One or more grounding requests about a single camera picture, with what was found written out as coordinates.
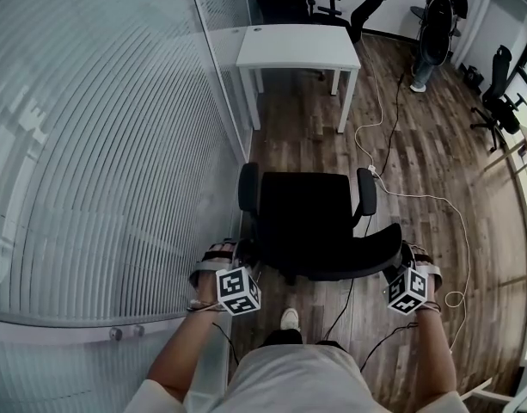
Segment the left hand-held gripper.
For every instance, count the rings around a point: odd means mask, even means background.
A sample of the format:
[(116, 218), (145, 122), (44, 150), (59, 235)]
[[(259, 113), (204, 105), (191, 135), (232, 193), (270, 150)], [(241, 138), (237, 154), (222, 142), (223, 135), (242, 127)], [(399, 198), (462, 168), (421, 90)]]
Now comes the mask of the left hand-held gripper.
[(260, 260), (257, 249), (249, 239), (232, 241), (237, 243), (232, 269), (216, 272), (217, 302), (202, 305), (194, 299), (190, 302), (190, 312), (226, 311), (231, 316), (239, 316), (260, 309), (261, 291), (254, 278)]

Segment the black trousers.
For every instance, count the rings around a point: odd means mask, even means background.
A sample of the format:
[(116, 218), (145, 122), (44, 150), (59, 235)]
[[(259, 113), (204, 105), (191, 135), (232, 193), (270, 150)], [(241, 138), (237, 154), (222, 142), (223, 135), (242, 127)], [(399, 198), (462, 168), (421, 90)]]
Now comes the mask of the black trousers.
[[(299, 331), (294, 329), (287, 330), (274, 330), (266, 340), (260, 345), (260, 348), (272, 345), (299, 345), (303, 344), (303, 338)], [(342, 348), (336, 341), (322, 340), (315, 342), (315, 345), (329, 346), (338, 348), (344, 352), (346, 350)]]

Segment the black rounded case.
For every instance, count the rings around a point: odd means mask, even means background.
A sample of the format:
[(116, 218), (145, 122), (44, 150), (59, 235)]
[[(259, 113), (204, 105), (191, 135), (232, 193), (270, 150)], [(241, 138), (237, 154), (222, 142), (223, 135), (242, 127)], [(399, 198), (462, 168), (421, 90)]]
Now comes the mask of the black rounded case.
[(420, 31), (420, 53), (426, 63), (433, 66), (443, 64), (455, 27), (451, 0), (431, 0), (427, 4)]

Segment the person in white coat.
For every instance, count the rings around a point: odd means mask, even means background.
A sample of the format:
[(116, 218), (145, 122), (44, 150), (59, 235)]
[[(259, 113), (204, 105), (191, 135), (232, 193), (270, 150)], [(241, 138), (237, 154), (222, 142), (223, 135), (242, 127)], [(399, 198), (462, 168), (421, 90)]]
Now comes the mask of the person in white coat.
[[(125, 413), (185, 413), (157, 382), (146, 380)], [(236, 369), (215, 413), (371, 413), (383, 410), (354, 359), (315, 344), (272, 345), (249, 352)], [(455, 391), (419, 413), (469, 413)]]

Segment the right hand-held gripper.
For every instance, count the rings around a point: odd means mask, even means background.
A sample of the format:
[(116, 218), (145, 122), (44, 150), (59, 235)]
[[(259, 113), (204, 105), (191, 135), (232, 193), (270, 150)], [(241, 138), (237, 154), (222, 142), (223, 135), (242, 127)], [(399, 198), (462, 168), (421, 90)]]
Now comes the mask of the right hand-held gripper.
[(388, 278), (385, 289), (388, 308), (402, 315), (412, 314), (428, 300), (430, 279), (435, 280), (434, 289), (439, 289), (442, 274), (439, 267), (431, 264), (404, 268), (394, 279)]

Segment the round black side table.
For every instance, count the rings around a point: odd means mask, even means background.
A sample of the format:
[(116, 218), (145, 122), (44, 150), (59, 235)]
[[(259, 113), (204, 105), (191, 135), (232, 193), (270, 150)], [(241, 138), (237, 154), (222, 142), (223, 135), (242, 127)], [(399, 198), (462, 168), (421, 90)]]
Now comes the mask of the round black side table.
[[(424, 15), (425, 15), (425, 9), (424, 8), (421, 8), (421, 7), (418, 7), (418, 6), (411, 6), (410, 10), (421, 21), (424, 20)], [(457, 26), (454, 26), (454, 28), (453, 28), (453, 30), (451, 32), (451, 35), (454, 36), (454, 37), (460, 37), (462, 34), (461, 34), (460, 30), (457, 28)]]

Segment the white standing desk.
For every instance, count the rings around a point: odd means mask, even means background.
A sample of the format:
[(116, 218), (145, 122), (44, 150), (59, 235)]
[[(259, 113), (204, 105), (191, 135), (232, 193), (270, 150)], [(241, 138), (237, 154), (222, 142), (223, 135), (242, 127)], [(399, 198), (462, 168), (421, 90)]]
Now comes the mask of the white standing desk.
[(469, 390), (461, 396), (462, 401), (469, 398), (479, 398), (488, 402), (501, 404), (502, 413), (527, 413), (527, 385), (514, 397), (488, 391), (487, 387), (492, 384), (492, 378), (487, 379), (477, 387)]

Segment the black headrest office chair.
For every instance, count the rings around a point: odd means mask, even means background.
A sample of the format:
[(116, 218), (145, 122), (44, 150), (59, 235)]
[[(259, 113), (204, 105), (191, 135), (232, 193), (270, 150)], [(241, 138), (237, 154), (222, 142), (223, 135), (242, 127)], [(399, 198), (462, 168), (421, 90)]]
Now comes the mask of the black headrest office chair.
[(498, 149), (497, 136), (502, 130), (511, 135), (520, 130), (520, 123), (515, 113), (521, 104), (527, 107), (527, 101), (520, 94), (518, 94), (516, 102), (505, 94), (511, 61), (512, 54), (510, 50), (500, 45), (493, 56), (491, 85), (481, 99), (482, 106), (487, 110), (487, 114), (483, 113), (479, 108), (471, 108), (471, 112), (478, 113), (483, 122), (472, 123), (469, 127), (471, 129), (486, 128), (491, 133), (493, 145), (489, 150), (490, 153)]

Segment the person's left hand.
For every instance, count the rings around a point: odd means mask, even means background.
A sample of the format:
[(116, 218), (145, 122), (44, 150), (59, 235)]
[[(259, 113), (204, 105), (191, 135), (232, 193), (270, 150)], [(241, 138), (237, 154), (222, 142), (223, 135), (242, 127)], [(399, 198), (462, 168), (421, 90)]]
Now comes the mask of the person's left hand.
[(217, 302), (217, 276), (221, 269), (231, 270), (234, 264), (237, 243), (225, 239), (213, 244), (196, 263), (189, 281), (197, 292), (197, 299), (202, 305)]

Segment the black floor box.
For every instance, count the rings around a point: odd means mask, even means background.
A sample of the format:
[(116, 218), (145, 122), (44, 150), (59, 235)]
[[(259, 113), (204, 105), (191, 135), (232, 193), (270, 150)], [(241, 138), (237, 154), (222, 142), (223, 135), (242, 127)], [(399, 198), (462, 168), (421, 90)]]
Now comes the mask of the black floor box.
[(463, 82), (470, 88), (470, 89), (479, 89), (481, 83), (483, 82), (484, 77), (482, 74), (477, 70), (476, 67), (473, 65), (468, 66), (463, 71)]

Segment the person's left forearm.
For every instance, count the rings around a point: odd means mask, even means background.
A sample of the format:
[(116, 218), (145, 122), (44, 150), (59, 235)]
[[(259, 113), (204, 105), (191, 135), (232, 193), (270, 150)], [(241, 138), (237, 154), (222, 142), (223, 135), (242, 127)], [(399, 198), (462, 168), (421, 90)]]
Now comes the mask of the person's left forearm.
[(217, 320), (216, 311), (189, 313), (156, 357), (147, 379), (157, 382), (169, 395), (183, 402)]

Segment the black reclined office chair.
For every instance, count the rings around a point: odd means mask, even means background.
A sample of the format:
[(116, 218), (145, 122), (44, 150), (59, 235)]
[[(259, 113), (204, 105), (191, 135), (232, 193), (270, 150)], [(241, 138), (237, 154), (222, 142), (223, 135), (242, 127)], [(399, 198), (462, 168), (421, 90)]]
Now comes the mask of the black reclined office chair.
[(364, 24), (370, 16), (387, 0), (364, 0), (352, 13), (350, 20), (341, 17), (342, 12), (335, 4), (340, 0), (329, 0), (329, 7), (318, 6), (315, 0), (308, 0), (309, 18), (315, 24), (345, 28), (353, 44), (360, 41)]

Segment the white table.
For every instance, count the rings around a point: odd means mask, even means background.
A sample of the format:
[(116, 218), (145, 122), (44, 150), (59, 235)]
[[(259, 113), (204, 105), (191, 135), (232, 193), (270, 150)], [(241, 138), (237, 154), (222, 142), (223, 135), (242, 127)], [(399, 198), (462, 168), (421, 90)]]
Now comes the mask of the white table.
[(361, 64), (345, 28), (312, 24), (267, 24), (251, 26), (244, 35), (236, 59), (253, 129), (260, 130), (255, 98), (263, 92), (262, 79), (252, 78), (262, 69), (328, 70), (334, 73), (331, 94), (335, 96), (340, 74), (348, 81), (342, 105), (338, 133), (346, 128), (354, 89)]

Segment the person's right hand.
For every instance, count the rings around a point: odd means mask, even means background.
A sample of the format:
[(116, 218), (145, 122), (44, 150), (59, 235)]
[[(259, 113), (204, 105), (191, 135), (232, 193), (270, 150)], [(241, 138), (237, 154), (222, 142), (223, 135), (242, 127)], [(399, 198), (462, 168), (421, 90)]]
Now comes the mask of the person's right hand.
[(433, 259), (421, 247), (403, 241), (401, 244), (401, 264), (407, 268), (414, 268), (420, 263), (432, 264)]

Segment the person's right forearm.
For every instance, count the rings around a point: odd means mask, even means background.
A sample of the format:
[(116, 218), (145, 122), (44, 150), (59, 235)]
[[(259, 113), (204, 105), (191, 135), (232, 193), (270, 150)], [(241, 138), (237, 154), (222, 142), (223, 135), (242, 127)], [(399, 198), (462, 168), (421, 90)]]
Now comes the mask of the person's right forearm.
[(444, 332), (438, 303), (432, 290), (423, 309), (416, 311), (418, 324), (418, 362), (415, 408), (428, 404), (457, 388), (457, 374)]

